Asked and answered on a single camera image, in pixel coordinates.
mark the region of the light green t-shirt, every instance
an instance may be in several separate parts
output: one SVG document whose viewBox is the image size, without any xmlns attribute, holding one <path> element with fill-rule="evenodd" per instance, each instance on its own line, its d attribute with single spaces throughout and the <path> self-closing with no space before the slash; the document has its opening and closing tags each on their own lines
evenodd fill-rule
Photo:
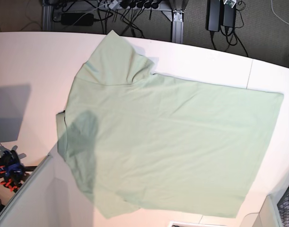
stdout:
<svg viewBox="0 0 289 227">
<path fill-rule="evenodd" d="M 152 66 L 110 32 L 57 116 L 58 152 L 106 218 L 139 208 L 235 217 L 283 95 L 151 74 Z"/>
</svg>

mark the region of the shirt sleeve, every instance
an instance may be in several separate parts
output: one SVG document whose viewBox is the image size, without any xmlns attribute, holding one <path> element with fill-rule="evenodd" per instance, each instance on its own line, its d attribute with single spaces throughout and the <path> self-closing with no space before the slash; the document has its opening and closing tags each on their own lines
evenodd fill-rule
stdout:
<svg viewBox="0 0 289 227">
<path fill-rule="evenodd" d="M 111 31 L 83 64 L 76 78 L 102 85 L 132 84 L 149 76 L 153 62 Z"/>
</svg>

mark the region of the white table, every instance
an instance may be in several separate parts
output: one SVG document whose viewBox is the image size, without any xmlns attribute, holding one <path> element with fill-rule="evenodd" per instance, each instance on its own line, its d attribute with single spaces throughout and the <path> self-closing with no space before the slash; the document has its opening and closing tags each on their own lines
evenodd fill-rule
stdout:
<svg viewBox="0 0 289 227">
<path fill-rule="evenodd" d="M 106 220 L 77 190 L 69 168 L 55 151 L 56 114 L 65 109 L 74 76 L 103 35 L 74 33 L 0 33 L 0 122 L 5 131 L 19 129 L 16 145 L 25 165 L 37 165 L 51 150 L 56 176 L 69 184 L 71 226 L 88 214 L 96 227 L 166 227 L 171 220 L 238 227 L 243 218 L 260 211 L 265 197 L 279 201 L 289 184 L 289 69 L 199 47 L 125 38 L 135 50 L 155 62 L 154 71 L 213 84 L 284 93 L 278 122 L 258 175 L 236 218 L 207 217 L 174 211 L 139 210 Z M 0 186 L 6 203 L 12 193 Z M 84 211 L 77 211 L 82 204 Z"/>
</svg>

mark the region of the white tabletop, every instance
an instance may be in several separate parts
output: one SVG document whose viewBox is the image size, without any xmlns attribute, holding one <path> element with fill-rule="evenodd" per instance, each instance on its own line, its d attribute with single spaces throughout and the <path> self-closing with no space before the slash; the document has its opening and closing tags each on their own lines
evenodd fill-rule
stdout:
<svg viewBox="0 0 289 227">
<path fill-rule="evenodd" d="M 0 33 L 0 141 L 6 148 L 17 146 L 19 154 L 25 153 L 26 158 L 22 159 L 25 165 L 37 165 L 57 143 L 55 116 L 65 109 L 74 76 L 103 38 L 103 35 L 76 33 Z M 153 70 L 158 73 L 277 91 L 285 97 L 270 146 L 236 218 L 141 209 L 106 220 L 95 210 L 94 226 L 167 227 L 174 220 L 238 227 L 247 214 L 259 212 L 267 194 L 272 192 L 279 200 L 289 184 L 289 69 L 199 47 L 125 39 L 136 52 L 155 62 Z M 63 168 L 56 174 L 71 181 L 69 169 L 64 163 L 59 166 Z M 75 185 L 70 187 L 75 197 L 76 189 Z M 0 186 L 3 202 L 11 195 Z"/>
</svg>

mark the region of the t-shirt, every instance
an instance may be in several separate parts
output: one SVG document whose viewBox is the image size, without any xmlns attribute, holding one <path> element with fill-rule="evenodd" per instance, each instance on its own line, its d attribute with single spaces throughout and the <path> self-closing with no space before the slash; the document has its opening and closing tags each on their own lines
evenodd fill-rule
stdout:
<svg viewBox="0 0 289 227">
<path fill-rule="evenodd" d="M 110 32 L 57 117 L 58 152 L 106 218 L 139 208 L 235 217 L 283 95 L 152 74 L 152 66 Z"/>
</svg>

